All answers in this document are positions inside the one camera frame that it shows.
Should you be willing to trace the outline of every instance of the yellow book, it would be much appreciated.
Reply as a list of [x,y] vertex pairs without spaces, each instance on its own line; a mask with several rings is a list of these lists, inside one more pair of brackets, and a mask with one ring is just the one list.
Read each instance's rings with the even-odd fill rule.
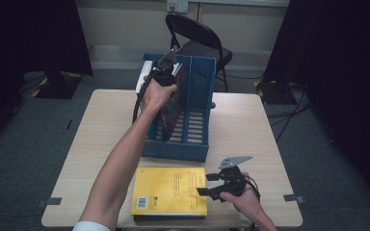
[[207,215],[203,167],[138,167],[131,203],[134,220],[198,219]]

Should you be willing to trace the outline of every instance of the chair leg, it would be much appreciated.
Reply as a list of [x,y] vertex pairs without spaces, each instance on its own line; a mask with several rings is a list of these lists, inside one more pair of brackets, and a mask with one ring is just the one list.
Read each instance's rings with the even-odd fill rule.
[[225,92],[227,92],[227,80],[226,80],[225,68],[222,69],[222,73],[224,74]]

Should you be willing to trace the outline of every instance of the wooden table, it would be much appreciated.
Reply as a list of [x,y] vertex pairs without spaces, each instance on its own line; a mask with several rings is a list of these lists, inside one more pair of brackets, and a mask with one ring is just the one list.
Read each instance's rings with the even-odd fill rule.
[[[65,164],[51,197],[61,197],[60,205],[47,205],[41,222],[47,227],[73,226],[86,205],[93,181],[108,154],[131,125],[136,93],[133,90],[96,90],[68,152]],[[284,164],[280,158],[269,121],[260,98],[255,94],[214,93],[216,108],[209,121],[209,151],[206,163],[142,158],[142,167],[205,167],[217,173],[224,157],[253,158],[239,168],[256,181],[261,202],[279,227],[296,227],[303,223],[296,201],[286,202],[292,194]],[[223,181],[207,182],[208,188]],[[236,212],[231,203],[208,201],[204,220],[152,221],[135,223],[130,216],[134,180],[131,182],[119,215],[118,227],[142,228],[247,228],[250,222]]]

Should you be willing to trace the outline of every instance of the black chair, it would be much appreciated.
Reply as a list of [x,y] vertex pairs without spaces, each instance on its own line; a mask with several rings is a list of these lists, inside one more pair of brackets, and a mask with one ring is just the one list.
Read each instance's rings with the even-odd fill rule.
[[[171,49],[177,49],[175,54],[184,56],[198,56],[215,58],[216,73],[222,71],[224,78],[218,78],[225,82],[225,91],[227,91],[227,80],[225,66],[232,60],[233,54],[231,51],[222,47],[221,40],[209,27],[203,25],[188,17],[169,13],[165,21],[170,29]],[[189,39],[183,46],[178,42],[176,34]]]

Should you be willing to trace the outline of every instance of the person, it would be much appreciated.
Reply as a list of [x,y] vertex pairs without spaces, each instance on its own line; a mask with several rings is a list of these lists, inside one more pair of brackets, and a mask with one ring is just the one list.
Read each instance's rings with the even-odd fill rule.
[[[73,231],[116,229],[119,211],[142,156],[149,126],[176,88],[176,85],[161,87],[153,79],[149,82],[140,115],[115,145],[99,171],[86,207]],[[258,199],[254,199],[255,195],[249,187],[239,197],[224,192],[221,196],[232,202],[239,212],[255,222],[261,230],[276,230],[271,229],[273,223],[264,213]]]

